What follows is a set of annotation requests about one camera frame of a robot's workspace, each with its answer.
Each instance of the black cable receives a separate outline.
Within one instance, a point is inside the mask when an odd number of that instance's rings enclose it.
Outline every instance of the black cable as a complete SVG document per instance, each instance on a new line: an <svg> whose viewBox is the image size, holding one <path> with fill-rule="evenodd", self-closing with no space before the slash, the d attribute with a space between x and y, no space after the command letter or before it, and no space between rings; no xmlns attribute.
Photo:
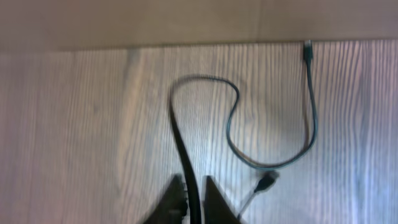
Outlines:
<svg viewBox="0 0 398 224"><path fill-rule="evenodd" d="M266 171L271 171L271 170L276 170L280 169L283 167L286 167L288 165L291 165L298 159L300 159L302 156L304 156L313 146L313 143L315 142L315 138L317 136L318 132L318 117L317 117L317 109L315 107L315 97L313 94L313 89L312 89L312 79L311 79L311 59L313 57L312 55L312 45L311 42L306 42L304 45L304 50L303 50L303 57L305 60L305 64L307 66L307 81L308 81L308 91L310 93L310 101L311 101L311 106L312 106L312 119L313 119L313 132L312 132L312 137L311 140L308 144L307 147L303 148L300 152L298 152L294 157L291 159L276 163L276 164L263 164L258 161L255 161L245 155L243 152L241 152L235 144L231 140L231 122L232 122L232 117L233 114L236 110L236 107L239 102L239 90L236 87L234 83L231 81L224 79L224 78L219 78L219 77L214 77L214 76L209 76L209 75L187 75L182 78L179 78L175 83L173 83L171 87L171 91L169 94L169 114L170 114L170 121L172 123L172 129L174 133L174 138L175 142L177 145L178 149L178 154L180 155L182 167L184 170L184 175L185 175L185 180L187 183L187 192L188 192L188 202L189 202L189 207L190 207L190 216L191 216L191 223L201 223L201 211L200 211L200 199L199 199L199 192L198 192L198 186L196 183L196 178L195 174L192 169L191 162L189 160L189 156L187 154L187 150L185 148L185 145L183 143L182 137L180 130L178 129L177 121L175 119L175 113L173 109L173 95L174 93L180 88L182 85L193 82L193 81L213 81L213 82L223 82L229 85L234 89L236 92L236 99L234 102L234 105L229 112L228 116L228 121L226 124L226 138L228 141L228 145L231 148L231 150L234 152L234 154L245 164L248 166L258 169L258 170L266 170Z"/></svg>

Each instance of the wooden floor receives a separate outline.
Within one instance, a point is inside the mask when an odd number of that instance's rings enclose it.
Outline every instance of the wooden floor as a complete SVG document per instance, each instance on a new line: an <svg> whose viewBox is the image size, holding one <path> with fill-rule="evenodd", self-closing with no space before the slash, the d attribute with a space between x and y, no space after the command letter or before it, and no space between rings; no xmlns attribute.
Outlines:
<svg viewBox="0 0 398 224"><path fill-rule="evenodd" d="M0 223L136 223L182 168L168 121L173 80L241 90L232 136L278 162L311 131L302 46L244 44L0 55ZM254 199L248 223L398 223L398 40L317 42L315 147ZM229 150L233 91L175 99L200 191L213 175L237 208L259 175Z"/></svg>

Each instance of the cable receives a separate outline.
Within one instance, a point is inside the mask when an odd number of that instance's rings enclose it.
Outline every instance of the cable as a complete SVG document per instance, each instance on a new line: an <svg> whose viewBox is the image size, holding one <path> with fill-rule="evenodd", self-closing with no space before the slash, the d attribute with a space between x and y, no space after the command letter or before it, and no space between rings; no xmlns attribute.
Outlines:
<svg viewBox="0 0 398 224"><path fill-rule="evenodd" d="M170 93L169 93L169 115L170 115L170 122L172 124L172 129L174 133L174 139L177 145L177 150L178 154L180 155L184 175L185 175L185 180L187 182L187 192L188 192L188 199L189 199L189 207L190 207L190 216L191 216L191 223L201 223L201 211L200 211L200 199L199 199L199 193L198 193L198 186L196 183L196 178L195 174L192 169L191 162L189 160L187 150L185 148L185 145L183 143L182 137L180 130L178 129L177 121L175 119L175 113L173 109L173 96L174 93L184 84L187 84L189 82L193 81L212 81L212 82L222 82L230 87L232 87L236 93L236 99L234 102L234 105L229 112L228 116L228 121L226 123L226 138L229 147L231 150L234 152L234 154L245 164L248 166L255 168L257 170L264 170L264 171L272 171L276 169L280 169L286 166L289 166L296 162L298 159L300 159L302 156L304 156L313 146L313 143L315 142L315 138L317 136L318 132L318 117L317 117L317 109L315 107L315 97L313 94L313 89L312 89L312 79L311 79L311 60L313 58L313 52L312 52L312 43L306 42L304 44L303 48L303 59L305 61L305 65L307 66L307 81L308 81L308 91L310 93L310 101L311 101L311 107L312 107L312 119L313 119L313 132L312 132L312 137L310 140L310 143L308 144L307 147L303 148L300 152L298 152L294 157L290 158L287 161L276 163L276 164L263 164L258 161L255 161L251 159L249 156L245 155L243 152L241 152L235 144L231 140L231 123L232 123L232 117L234 115L234 112L236 110L236 107L239 102L239 90L236 87L234 83L231 81L224 79L224 78L219 78L219 77L214 77L210 75L187 75L182 78L179 78L175 83L173 83Z"/></svg>

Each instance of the wooden surface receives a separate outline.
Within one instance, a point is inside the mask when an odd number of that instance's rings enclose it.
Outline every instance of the wooden surface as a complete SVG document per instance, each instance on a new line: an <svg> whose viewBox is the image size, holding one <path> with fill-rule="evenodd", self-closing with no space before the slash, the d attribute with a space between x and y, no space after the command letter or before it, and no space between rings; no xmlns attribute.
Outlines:
<svg viewBox="0 0 398 224"><path fill-rule="evenodd" d="M398 38L397 0L0 0L0 51Z"/></svg>
<svg viewBox="0 0 398 224"><path fill-rule="evenodd" d="M167 92L184 74L241 90L232 136L262 162L289 158L311 127L301 44L0 55L0 223L135 223L181 166ZM315 147L254 199L248 223L398 222L398 41L317 42ZM234 94L195 83L175 99L200 191L231 204L259 175L229 150Z"/></svg>

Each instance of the wooden table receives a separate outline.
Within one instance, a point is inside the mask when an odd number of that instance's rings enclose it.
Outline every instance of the wooden table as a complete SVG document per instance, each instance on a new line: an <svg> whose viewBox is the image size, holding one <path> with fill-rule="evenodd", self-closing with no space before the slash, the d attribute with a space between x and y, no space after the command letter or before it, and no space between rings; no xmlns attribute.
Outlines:
<svg viewBox="0 0 398 224"><path fill-rule="evenodd" d="M310 105L300 43L0 55L0 222L135 223L182 168L167 93L205 73L241 90L232 136L262 162L306 143ZM254 199L248 223L398 222L398 41L316 42L319 133L303 159ZM175 99L196 172L232 206L259 173L225 138L233 91L193 83Z"/></svg>

